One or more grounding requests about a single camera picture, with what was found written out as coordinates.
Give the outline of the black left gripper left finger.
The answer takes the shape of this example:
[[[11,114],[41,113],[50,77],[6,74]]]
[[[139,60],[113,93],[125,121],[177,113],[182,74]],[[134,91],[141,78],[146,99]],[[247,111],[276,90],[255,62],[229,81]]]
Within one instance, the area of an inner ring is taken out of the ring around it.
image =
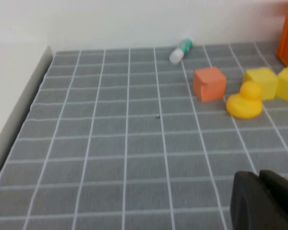
[[[269,230],[268,211],[273,210],[267,188],[259,177],[246,171],[235,173],[230,215],[234,230]]]

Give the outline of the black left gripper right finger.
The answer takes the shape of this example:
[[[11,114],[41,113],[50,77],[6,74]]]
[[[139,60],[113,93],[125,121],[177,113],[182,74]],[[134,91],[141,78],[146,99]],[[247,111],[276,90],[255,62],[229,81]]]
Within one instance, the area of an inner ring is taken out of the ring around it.
[[[288,224],[288,180],[272,170],[260,170],[259,179],[267,188],[280,216]]]

